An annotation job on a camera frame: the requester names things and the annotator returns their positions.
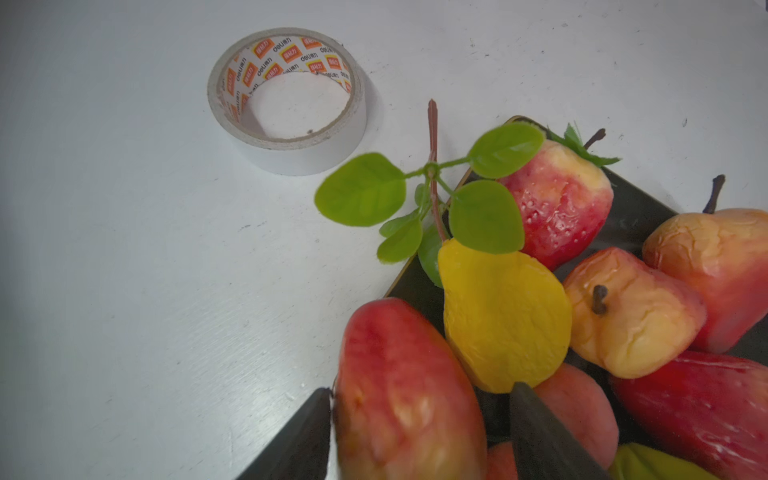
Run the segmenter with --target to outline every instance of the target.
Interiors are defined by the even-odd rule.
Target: tape
[[[349,94],[341,114],[303,137],[281,139],[245,128],[240,119],[253,92],[290,72],[308,71],[335,80]],[[248,35],[224,52],[208,78],[208,103],[243,155],[264,170],[311,175],[345,160],[366,129],[363,75],[339,43],[316,31],[275,28]]]

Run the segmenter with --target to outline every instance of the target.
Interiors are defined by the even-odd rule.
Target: white table
[[[316,212],[326,174],[257,170],[214,120],[210,68],[251,32],[341,41],[372,85],[358,151],[404,168],[434,98],[443,161],[513,114],[578,120],[675,209],[719,173],[721,207],[768,208],[752,0],[28,3],[0,15],[2,478],[234,478],[398,273]]]

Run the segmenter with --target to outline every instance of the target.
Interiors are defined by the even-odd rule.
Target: black tray
[[[655,200],[639,188],[619,177],[614,172],[604,168],[603,171],[614,188],[614,202],[608,219],[600,233],[590,243],[589,247],[577,258],[558,268],[554,274],[560,280],[573,270],[583,259],[591,254],[608,247],[619,247],[641,256],[643,242],[665,220],[677,213]],[[479,177],[468,171],[461,186]],[[702,205],[707,202],[707,189],[702,189]],[[419,260],[412,258],[402,269],[386,296],[401,298],[421,312],[445,336],[442,325],[443,291],[435,286],[424,273]],[[750,359],[763,365],[768,365],[768,317],[755,325],[729,352],[729,355]],[[595,364],[589,363],[579,355],[568,351],[565,362],[584,370],[605,391],[611,401],[616,422],[619,426],[619,442],[637,442],[650,447],[658,445],[632,420],[624,407],[618,402],[607,383],[607,372]],[[509,439],[509,401],[507,394],[493,394],[475,389],[480,402],[485,431],[489,445],[494,445]]]

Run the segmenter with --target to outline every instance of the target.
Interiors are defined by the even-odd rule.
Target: hole in tape roll
[[[351,77],[341,55],[322,42],[277,36],[235,54],[218,93],[228,118],[245,131],[291,139],[317,134],[341,115],[351,101]]]

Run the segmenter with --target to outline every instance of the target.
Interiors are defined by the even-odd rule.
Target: brown stem
[[[605,129],[601,128],[600,130],[594,132],[594,135],[592,135],[592,138],[587,140],[587,143],[584,144],[584,149],[589,150],[589,147],[592,146],[592,144],[598,140],[602,140],[605,138]]]
[[[605,315],[608,311],[608,305],[603,303],[606,295],[608,295],[608,288],[605,285],[595,285],[592,290],[592,311],[598,315]]]
[[[703,212],[706,214],[714,214],[717,208],[717,198],[720,196],[720,190],[723,189],[725,183],[725,175],[717,175],[712,179],[712,194],[710,195],[710,201],[707,202],[707,206],[704,207]]]
[[[429,163],[437,164],[437,104],[434,100],[429,101],[427,108],[427,117],[429,118]],[[429,177],[429,199],[432,201],[432,215],[435,218],[435,226],[440,240],[448,240],[448,234],[445,232],[445,225],[440,217],[440,200],[437,196],[437,180],[435,180],[435,168],[427,166],[427,176]]]

